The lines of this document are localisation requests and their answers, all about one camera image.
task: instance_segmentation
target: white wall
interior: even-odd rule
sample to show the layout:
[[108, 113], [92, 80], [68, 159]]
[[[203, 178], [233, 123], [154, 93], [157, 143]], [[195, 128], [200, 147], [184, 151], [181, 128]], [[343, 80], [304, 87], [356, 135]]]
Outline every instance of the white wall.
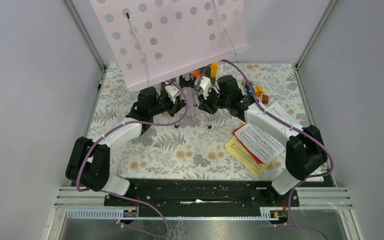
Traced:
[[[91, 3], [88, 0], [72, 1], [104, 61], [114, 62], [113, 52]], [[296, 63], [329, 1], [244, 0], [250, 49], [231, 60], [243, 63]]]
[[0, 240], [38, 240], [100, 70], [61, 0], [0, 1]]
[[384, 239], [384, 1], [339, 1], [302, 68], [364, 239]]

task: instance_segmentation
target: yellow paper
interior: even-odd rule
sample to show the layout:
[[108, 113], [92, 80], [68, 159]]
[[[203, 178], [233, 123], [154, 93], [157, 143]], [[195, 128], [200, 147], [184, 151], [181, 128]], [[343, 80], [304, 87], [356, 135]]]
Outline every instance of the yellow paper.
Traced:
[[226, 150], [239, 162], [241, 162], [257, 178], [270, 164], [258, 164], [236, 136], [233, 136], [225, 145]]

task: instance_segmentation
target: floral tablecloth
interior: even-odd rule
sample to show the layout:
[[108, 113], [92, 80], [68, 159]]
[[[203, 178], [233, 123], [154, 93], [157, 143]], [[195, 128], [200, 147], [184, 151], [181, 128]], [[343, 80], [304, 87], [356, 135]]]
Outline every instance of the floral tablecloth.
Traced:
[[[291, 64], [238, 64], [250, 80], [262, 86], [269, 95], [269, 104], [278, 101], [303, 126], [309, 125], [303, 101]], [[238, 83], [243, 79], [236, 69], [220, 63], [217, 77], [233, 75]], [[137, 92], [126, 88], [123, 74], [111, 63], [88, 133], [89, 138], [100, 136], [117, 126], [137, 101]], [[243, 124], [227, 110], [209, 116], [208, 129], [203, 114], [195, 119], [187, 116], [179, 128], [151, 128], [142, 136], [129, 141], [116, 151], [110, 160], [110, 171], [124, 178], [212, 179], [212, 180], [274, 180], [285, 168], [285, 152], [279, 155], [265, 172], [255, 177], [225, 149], [232, 131]], [[154, 122], [170, 123], [168, 113], [156, 116]]]

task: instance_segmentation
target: pink pegboard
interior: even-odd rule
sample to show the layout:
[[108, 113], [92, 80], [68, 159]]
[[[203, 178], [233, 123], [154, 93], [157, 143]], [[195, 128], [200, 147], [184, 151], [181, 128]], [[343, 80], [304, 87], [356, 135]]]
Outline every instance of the pink pegboard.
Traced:
[[131, 91], [178, 77], [249, 48], [243, 0], [90, 0], [90, 3]]

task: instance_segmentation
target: aluminum frame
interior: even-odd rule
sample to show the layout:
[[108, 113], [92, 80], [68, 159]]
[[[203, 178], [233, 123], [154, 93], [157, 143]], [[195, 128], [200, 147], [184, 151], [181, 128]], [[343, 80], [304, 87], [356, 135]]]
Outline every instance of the aluminum frame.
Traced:
[[[299, 207], [292, 207], [293, 210], [337, 210], [342, 220], [346, 236], [350, 240], [363, 240], [360, 228], [355, 221], [354, 209], [350, 201], [348, 191], [345, 187], [298, 187]], [[134, 209], [135, 206], [112, 207], [104, 206], [106, 194], [103, 192], [84, 191], [78, 192], [74, 186], [61, 187], [58, 191], [56, 202], [52, 210], [51, 224], [47, 227], [46, 240], [58, 240], [63, 230], [64, 222], [70, 218], [68, 214], [75, 209], [82, 209], [83, 212], [112, 212], [114, 210]], [[279, 207], [262, 207], [261, 212], [269, 210], [281, 210]], [[154, 220], [154, 217], [143, 217], [141, 219]], [[170, 220], [231, 220], [231, 221], [267, 221], [267, 219], [244, 218], [244, 217], [182, 217], [169, 218]]]
[[[99, 84], [105, 79], [106, 66], [105, 62], [102, 59], [99, 51], [97, 50], [95, 44], [93, 43], [91, 36], [89, 35], [81, 17], [79, 16], [76, 7], [74, 6], [71, 0], [63, 0], [70, 16], [72, 17], [74, 23], [79, 30], [79, 33], [82, 35], [87, 47], [95, 58], [96, 63], [102, 70], [102, 78], [99, 81]], [[301, 54], [298, 62], [295, 65], [295, 76], [297, 79], [297, 84], [301, 92], [304, 108], [309, 117], [310, 123], [318, 126], [317, 120], [313, 114], [313, 107], [311, 101], [307, 94], [307, 89], [304, 84], [303, 76], [301, 75], [300, 68], [305, 63], [305, 60], [311, 51], [314, 43], [316, 42], [321, 30], [326, 24], [332, 10], [337, 5], [339, 0], [331, 0], [323, 13], [319, 23], [317, 24], [316, 29], [311, 35], [310, 40], [308, 41], [303, 53]], [[91, 124], [92, 116], [98, 102], [100, 91], [97, 90], [94, 95], [94, 103], [92, 105], [91, 111], [89, 113], [88, 123], [85, 126], [84, 135], [86, 136], [89, 131], [89, 126]], [[337, 182], [334, 175], [331, 175], [334, 185], [336, 186]], [[356, 221], [354, 209], [350, 201], [348, 191], [345, 187], [298, 187], [297, 188], [298, 197], [300, 201], [300, 207], [293, 207], [292, 209], [313, 209], [313, 210], [331, 210], [337, 209], [340, 217], [342, 219], [343, 227], [346, 232], [346, 236], [351, 240], [362, 240], [362, 234], [360, 227]], [[88, 208], [88, 209], [114, 209], [114, 207], [104, 206], [104, 199], [106, 195], [102, 192], [77, 192], [75, 187], [61, 187], [54, 208], [50, 215], [50, 224], [47, 226], [44, 239], [47, 240], [58, 240], [61, 235], [61, 231], [64, 225], [64, 221], [67, 218], [67, 211], [70, 209], [79, 209], [79, 208]], [[134, 208], [132, 207], [117, 207], [117, 209], [125, 208]], [[264, 210], [278, 210], [279, 208], [274, 207], [265, 207]]]

